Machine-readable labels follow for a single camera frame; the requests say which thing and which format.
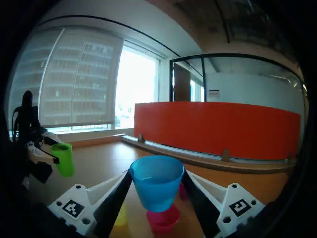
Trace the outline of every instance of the blue cup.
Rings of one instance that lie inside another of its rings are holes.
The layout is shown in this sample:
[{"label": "blue cup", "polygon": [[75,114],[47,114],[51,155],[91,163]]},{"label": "blue cup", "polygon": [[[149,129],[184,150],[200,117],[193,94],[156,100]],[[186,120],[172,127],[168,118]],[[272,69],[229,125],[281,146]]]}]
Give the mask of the blue cup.
[{"label": "blue cup", "polygon": [[129,171],[143,207],[162,212],[172,206],[185,168],[178,159],[155,155],[134,161]]}]

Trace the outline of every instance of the window blind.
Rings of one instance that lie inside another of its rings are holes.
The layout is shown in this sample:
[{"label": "window blind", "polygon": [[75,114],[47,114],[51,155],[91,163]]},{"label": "window blind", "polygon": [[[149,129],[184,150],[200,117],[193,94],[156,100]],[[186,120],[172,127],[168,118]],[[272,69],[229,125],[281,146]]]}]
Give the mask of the window blind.
[{"label": "window blind", "polygon": [[[11,87],[10,108],[19,106],[23,93],[30,90],[44,127],[114,124],[123,39],[89,28],[46,34],[33,36],[21,57]],[[45,49],[45,55],[42,51],[43,55],[27,55],[33,48]],[[33,71],[20,66],[41,57]],[[29,78],[20,79],[20,75]],[[22,85],[25,88],[16,90]]]},{"label": "window blind", "polygon": [[11,127],[12,113],[21,106],[25,91],[33,94],[33,106],[38,105],[38,95],[44,68],[50,52],[61,30],[43,31],[35,34],[23,52],[14,70],[9,96],[8,125]]},{"label": "window blind", "polygon": [[66,29],[44,72],[40,122],[45,127],[113,124],[123,39]]}]

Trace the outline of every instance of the green cup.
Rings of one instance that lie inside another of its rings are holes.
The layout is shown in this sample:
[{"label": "green cup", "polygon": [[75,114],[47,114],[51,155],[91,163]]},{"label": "green cup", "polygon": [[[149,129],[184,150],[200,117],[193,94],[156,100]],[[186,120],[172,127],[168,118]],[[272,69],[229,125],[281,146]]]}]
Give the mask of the green cup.
[{"label": "green cup", "polygon": [[63,177],[71,177],[75,173],[73,163],[73,148],[68,143],[58,143],[51,146],[51,154],[59,158],[56,167]]}]

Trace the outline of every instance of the orange panel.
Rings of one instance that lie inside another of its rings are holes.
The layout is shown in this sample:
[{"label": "orange panel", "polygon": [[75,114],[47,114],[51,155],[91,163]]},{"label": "orange panel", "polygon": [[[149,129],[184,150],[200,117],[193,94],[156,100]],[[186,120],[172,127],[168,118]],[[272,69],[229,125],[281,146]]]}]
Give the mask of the orange panel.
[{"label": "orange panel", "polygon": [[295,156],[300,115],[271,107],[223,102],[136,104],[134,135],[192,150],[250,159]]}]

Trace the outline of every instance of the wooden pillar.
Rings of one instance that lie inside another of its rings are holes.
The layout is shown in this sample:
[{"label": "wooden pillar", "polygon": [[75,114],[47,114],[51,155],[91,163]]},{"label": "wooden pillar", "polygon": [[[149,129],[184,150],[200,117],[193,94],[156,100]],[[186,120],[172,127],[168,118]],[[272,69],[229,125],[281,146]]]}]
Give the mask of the wooden pillar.
[{"label": "wooden pillar", "polygon": [[191,73],[174,64],[174,101],[190,101],[191,100]]}]

